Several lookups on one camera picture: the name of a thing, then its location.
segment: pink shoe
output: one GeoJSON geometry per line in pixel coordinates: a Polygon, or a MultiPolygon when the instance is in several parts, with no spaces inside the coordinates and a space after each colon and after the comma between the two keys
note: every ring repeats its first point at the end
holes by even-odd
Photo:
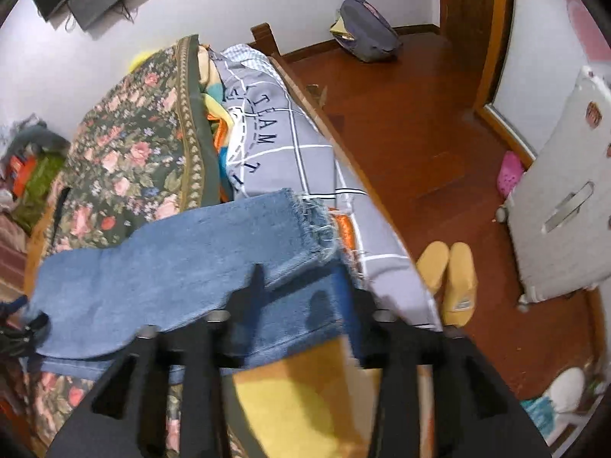
{"type": "Polygon", "coordinates": [[[497,177],[497,188],[499,189],[499,193],[501,193],[504,198],[507,198],[516,184],[520,182],[523,175],[524,167],[517,155],[512,151],[505,153],[503,163],[500,166],[499,177],[497,177]]]}

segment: bed post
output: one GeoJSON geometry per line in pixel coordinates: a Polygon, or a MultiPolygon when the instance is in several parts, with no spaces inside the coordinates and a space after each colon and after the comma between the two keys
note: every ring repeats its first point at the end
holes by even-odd
{"type": "Polygon", "coordinates": [[[255,38],[253,43],[249,43],[250,46],[256,48],[261,53],[265,53],[267,56],[277,54],[280,55],[278,45],[274,34],[271,32],[270,24],[264,22],[258,26],[251,27],[252,37],[255,38]]]}

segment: wooden door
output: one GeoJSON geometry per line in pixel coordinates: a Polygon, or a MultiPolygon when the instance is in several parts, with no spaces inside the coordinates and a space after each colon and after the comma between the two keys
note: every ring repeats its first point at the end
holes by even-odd
{"type": "Polygon", "coordinates": [[[441,0],[441,32],[465,64],[483,69],[494,0],[441,0]]]}

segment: bed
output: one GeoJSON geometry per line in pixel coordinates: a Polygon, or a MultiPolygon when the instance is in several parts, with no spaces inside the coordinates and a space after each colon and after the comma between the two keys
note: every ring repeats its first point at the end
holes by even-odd
{"type": "MultiPolygon", "coordinates": [[[[66,167],[53,185],[50,205],[32,234],[24,275],[26,294],[34,292],[41,260],[53,253],[113,246],[147,221],[217,205],[231,194],[245,198],[294,183],[307,197],[322,198],[337,211],[347,253],[381,302],[413,324],[438,329],[435,303],[366,175],[280,55],[270,26],[256,26],[252,34],[255,41],[249,48],[226,50],[231,60],[225,52],[203,54],[197,38],[185,37],[127,75],[86,115],[66,167]],[[242,67],[245,75],[237,77],[235,67],[242,67]],[[244,77],[256,69],[244,85],[244,77]],[[225,89],[221,96],[217,79],[225,89]],[[267,108],[277,117],[259,123],[259,128],[274,126],[277,131],[259,129],[258,139],[249,146],[237,143],[240,127],[249,132],[247,116],[239,115],[242,105],[263,101],[265,106],[265,99],[270,101],[268,90],[244,100],[262,82],[286,93],[286,108],[267,108]],[[217,106],[206,95],[216,97],[216,105],[221,103],[225,110],[215,114],[217,106]],[[198,108],[201,101],[205,109],[198,108]],[[147,108],[147,114],[139,108],[147,108]],[[231,118],[224,118],[227,112],[231,118]],[[115,121],[110,127],[105,116],[137,117],[137,122],[115,121]],[[280,158],[288,153],[294,154],[294,162],[280,158]],[[264,161],[265,165],[294,163],[294,176],[285,170],[288,175],[266,177],[264,161]],[[318,172],[314,174],[308,164],[318,172]],[[65,187],[72,190],[66,194],[65,187]],[[56,212],[57,206],[62,212],[56,212]]],[[[10,368],[15,394],[23,402],[16,404],[16,410],[27,422],[30,445],[39,456],[94,383],[65,367],[60,373],[49,367],[25,375],[17,366],[10,368]]],[[[419,375],[421,456],[432,456],[432,385],[426,368],[420,368],[419,375]]],[[[273,458],[290,450],[298,456],[366,456],[377,384],[375,371],[355,367],[343,336],[226,376],[232,453],[273,458]],[[308,369],[312,366],[320,370],[308,369]]],[[[178,456],[180,400],[181,385],[173,385],[167,407],[166,456],[170,457],[178,456]]]]}

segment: baseboard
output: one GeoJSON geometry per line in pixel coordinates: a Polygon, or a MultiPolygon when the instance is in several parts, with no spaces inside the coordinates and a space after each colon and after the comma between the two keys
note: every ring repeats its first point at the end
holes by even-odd
{"type": "Polygon", "coordinates": [[[490,103],[476,108],[475,113],[509,145],[526,168],[532,165],[536,157],[533,149],[519,138],[511,126],[505,122],[490,103]]]}
{"type": "MultiPolygon", "coordinates": [[[[404,36],[406,34],[419,34],[419,33],[435,33],[439,34],[439,27],[435,26],[435,24],[418,24],[417,26],[399,26],[393,28],[399,36],[404,36]]],[[[292,52],[286,53],[282,55],[282,58],[291,63],[296,62],[298,60],[302,60],[304,58],[308,58],[309,56],[317,55],[319,53],[330,52],[331,50],[339,49],[340,45],[337,44],[335,39],[329,39],[328,41],[323,41],[316,44],[311,44],[304,48],[299,48],[298,50],[294,50],[292,52]]]]}

